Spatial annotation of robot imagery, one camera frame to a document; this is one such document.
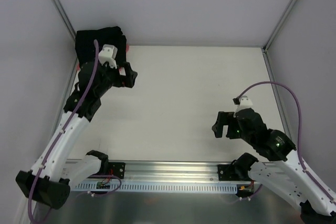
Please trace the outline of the black t shirt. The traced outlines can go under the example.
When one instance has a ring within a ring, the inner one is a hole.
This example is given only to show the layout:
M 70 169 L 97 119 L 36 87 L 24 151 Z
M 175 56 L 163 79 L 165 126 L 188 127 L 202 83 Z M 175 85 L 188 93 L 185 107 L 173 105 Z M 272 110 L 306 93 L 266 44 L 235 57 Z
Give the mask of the black t shirt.
M 75 37 L 75 51 L 81 67 L 84 63 L 94 61 L 97 40 L 99 50 L 104 45 L 113 45 L 117 48 L 116 62 L 120 65 L 127 60 L 127 38 L 119 26 L 106 27 L 97 30 L 78 30 Z

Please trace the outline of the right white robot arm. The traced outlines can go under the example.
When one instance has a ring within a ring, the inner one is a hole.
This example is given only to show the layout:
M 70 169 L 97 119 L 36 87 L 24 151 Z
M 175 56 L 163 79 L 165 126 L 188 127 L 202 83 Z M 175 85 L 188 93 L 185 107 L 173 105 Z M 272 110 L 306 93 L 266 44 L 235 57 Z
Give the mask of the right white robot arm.
M 318 179 L 302 165 L 295 144 L 285 133 L 269 129 L 251 108 L 220 111 L 212 126 L 216 138 L 224 136 L 225 127 L 227 138 L 244 140 L 271 165 L 244 153 L 218 173 L 220 178 L 260 183 L 298 210 L 304 223 L 335 223 L 335 192 L 316 184 Z

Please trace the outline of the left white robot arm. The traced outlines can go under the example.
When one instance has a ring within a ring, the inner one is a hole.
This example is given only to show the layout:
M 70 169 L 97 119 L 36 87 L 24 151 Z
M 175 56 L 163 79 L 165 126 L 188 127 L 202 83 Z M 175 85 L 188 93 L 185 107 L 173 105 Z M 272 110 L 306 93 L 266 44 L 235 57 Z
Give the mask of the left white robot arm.
M 108 155 L 89 151 L 72 168 L 65 168 L 78 137 L 101 106 L 102 96 L 112 87 L 133 88 L 137 77 L 129 62 L 116 68 L 107 63 L 87 62 L 67 99 L 61 121 L 40 158 L 27 172 L 19 171 L 16 183 L 28 199 L 52 209 L 61 208 L 71 190 L 88 177 L 111 174 Z

